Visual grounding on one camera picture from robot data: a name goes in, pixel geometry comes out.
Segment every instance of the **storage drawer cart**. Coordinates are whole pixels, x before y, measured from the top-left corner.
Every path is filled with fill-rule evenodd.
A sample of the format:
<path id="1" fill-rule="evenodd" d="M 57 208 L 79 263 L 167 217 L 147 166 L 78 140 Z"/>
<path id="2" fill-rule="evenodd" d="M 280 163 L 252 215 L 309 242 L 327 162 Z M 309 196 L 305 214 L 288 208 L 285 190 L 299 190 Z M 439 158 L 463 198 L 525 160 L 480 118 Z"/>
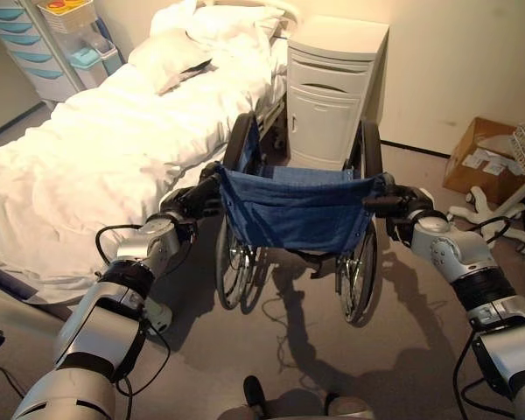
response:
<path id="1" fill-rule="evenodd" d="M 0 40 L 49 107 L 84 88 L 31 0 L 0 0 Z"/>

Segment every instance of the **cabinet drawer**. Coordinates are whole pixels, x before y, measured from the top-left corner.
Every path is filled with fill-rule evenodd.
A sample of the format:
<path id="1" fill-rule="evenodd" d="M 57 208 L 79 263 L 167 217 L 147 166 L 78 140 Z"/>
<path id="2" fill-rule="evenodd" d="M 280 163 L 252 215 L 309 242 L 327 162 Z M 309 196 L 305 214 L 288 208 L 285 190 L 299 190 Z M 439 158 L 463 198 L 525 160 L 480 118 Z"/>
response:
<path id="1" fill-rule="evenodd" d="M 366 91 L 369 65 L 360 62 L 330 63 L 289 54 L 288 78 L 296 86 L 314 86 L 335 93 L 358 95 Z"/>
<path id="2" fill-rule="evenodd" d="M 22 9 L 18 0 L 0 0 L 0 9 Z"/>
<path id="3" fill-rule="evenodd" d="M 43 99 L 63 102 L 76 93 L 74 86 L 72 86 L 65 74 L 61 74 L 56 79 L 49 79 L 49 77 L 54 77 L 57 74 L 41 73 L 46 76 L 42 77 L 35 71 L 31 72 L 31 69 L 24 70 L 33 86 L 35 86 L 38 95 Z"/>
<path id="4" fill-rule="evenodd" d="M 24 9 L 0 9 L 0 22 L 28 24 L 31 22 Z"/>
<path id="5" fill-rule="evenodd" d="M 361 101 L 288 88 L 288 135 L 294 160 L 339 169 L 354 140 Z"/>
<path id="6" fill-rule="evenodd" d="M 0 39 L 10 51 L 21 53 L 50 54 L 48 47 L 39 35 L 0 34 Z"/>
<path id="7" fill-rule="evenodd" d="M 20 67 L 62 72 L 59 63 L 51 54 L 34 54 L 20 51 L 12 51 L 10 53 Z"/>
<path id="8" fill-rule="evenodd" d="M 39 32 L 30 23 L 0 22 L 0 34 L 38 36 Z"/>

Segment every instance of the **cardboard box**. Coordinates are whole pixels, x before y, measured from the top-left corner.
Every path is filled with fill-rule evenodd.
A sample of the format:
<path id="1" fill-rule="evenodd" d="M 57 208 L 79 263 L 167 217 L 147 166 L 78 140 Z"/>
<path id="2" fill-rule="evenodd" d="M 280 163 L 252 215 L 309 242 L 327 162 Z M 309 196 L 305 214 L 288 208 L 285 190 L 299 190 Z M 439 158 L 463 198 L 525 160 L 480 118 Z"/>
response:
<path id="1" fill-rule="evenodd" d="M 509 138 L 515 127 L 475 118 L 451 154 L 444 187 L 468 193 L 479 186 L 488 201 L 501 204 L 525 183 Z"/>

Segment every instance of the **blue fabric seat back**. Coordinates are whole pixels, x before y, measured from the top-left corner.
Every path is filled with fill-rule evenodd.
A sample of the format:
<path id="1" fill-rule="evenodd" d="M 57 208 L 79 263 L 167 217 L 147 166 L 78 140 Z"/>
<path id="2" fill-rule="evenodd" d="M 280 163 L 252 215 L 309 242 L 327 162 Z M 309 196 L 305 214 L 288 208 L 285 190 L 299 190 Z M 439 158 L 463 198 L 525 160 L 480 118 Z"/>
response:
<path id="1" fill-rule="evenodd" d="M 244 139 L 237 171 L 220 165 L 220 194 L 234 235 L 255 247 L 349 254 L 372 214 L 361 200 L 383 191 L 382 176 L 357 179 L 352 170 L 321 171 L 259 162 L 256 122 Z"/>

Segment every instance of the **bed frame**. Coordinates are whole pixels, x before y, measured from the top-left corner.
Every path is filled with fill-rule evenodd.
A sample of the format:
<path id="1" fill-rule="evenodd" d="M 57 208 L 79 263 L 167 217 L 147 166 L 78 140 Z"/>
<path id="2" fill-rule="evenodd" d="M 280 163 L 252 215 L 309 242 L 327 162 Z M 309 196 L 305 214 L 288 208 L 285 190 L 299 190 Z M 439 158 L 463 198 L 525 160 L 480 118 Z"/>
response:
<path id="1" fill-rule="evenodd" d="M 197 0 L 197 8 L 218 4 L 234 6 L 268 5 L 284 10 L 283 27 L 288 31 L 295 31 L 298 25 L 303 22 L 300 10 L 282 0 Z M 284 115 L 284 110 L 285 96 L 267 110 L 264 115 L 257 117 L 261 138 L 277 122 L 278 117 Z M 279 132 L 285 130 L 285 127 L 280 127 L 284 125 L 281 120 L 276 124 Z M 148 299 L 146 304 L 149 312 L 160 312 L 164 309 L 151 299 Z M 50 338 L 56 337 L 64 324 L 64 320 L 58 316 L 17 300 L 2 290 L 0 290 L 0 322 Z"/>

